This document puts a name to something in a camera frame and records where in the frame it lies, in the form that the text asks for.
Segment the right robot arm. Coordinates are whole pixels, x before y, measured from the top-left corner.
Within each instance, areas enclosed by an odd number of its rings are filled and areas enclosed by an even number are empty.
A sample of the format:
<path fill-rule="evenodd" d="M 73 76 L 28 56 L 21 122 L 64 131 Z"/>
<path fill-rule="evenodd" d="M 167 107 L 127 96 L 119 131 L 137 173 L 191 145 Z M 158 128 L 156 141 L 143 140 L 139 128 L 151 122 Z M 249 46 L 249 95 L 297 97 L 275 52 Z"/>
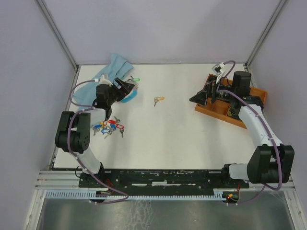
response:
<path fill-rule="evenodd" d="M 253 95 L 250 87 L 251 74 L 245 71 L 234 72 L 231 83 L 225 78 L 209 75 L 199 92 L 190 102 L 210 108 L 215 117 L 228 116 L 241 121 L 256 147 L 246 164 L 226 164 L 226 172 L 220 175 L 225 187 L 232 187 L 237 180 L 247 180 L 253 184 L 278 185 L 288 182 L 295 151 L 285 145 L 274 134 L 262 113 L 264 103 L 260 96 Z"/>

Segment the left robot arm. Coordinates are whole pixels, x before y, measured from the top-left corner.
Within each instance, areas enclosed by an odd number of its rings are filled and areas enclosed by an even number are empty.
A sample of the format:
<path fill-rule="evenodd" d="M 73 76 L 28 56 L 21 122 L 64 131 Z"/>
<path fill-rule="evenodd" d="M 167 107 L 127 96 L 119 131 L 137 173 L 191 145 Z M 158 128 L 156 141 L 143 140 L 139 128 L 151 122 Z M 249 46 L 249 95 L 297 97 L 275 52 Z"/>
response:
<path fill-rule="evenodd" d="M 90 112 L 94 109 L 105 111 L 105 121 L 112 114 L 111 106 L 126 98 L 135 88 L 133 83 L 124 82 L 115 78 L 116 84 L 101 77 L 100 79 L 87 80 L 84 83 L 97 82 L 96 98 L 91 105 L 81 105 L 82 110 L 77 112 L 63 111 L 60 117 L 55 136 L 56 147 L 72 155 L 80 166 L 83 173 L 90 175 L 90 182 L 101 187 L 106 182 L 104 167 L 94 156 L 90 149 Z"/>

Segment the large keyring with blue handle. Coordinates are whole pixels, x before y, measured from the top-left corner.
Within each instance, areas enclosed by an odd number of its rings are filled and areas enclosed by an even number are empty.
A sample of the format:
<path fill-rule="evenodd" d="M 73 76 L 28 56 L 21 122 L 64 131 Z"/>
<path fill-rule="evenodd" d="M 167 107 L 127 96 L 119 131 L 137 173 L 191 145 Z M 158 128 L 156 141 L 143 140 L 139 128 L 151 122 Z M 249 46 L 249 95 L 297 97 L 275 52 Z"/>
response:
<path fill-rule="evenodd" d="M 120 103 L 127 103 L 137 96 L 139 87 L 138 82 L 128 80 L 127 83 L 132 83 L 134 85 L 133 90 L 125 98 L 123 98 Z"/>

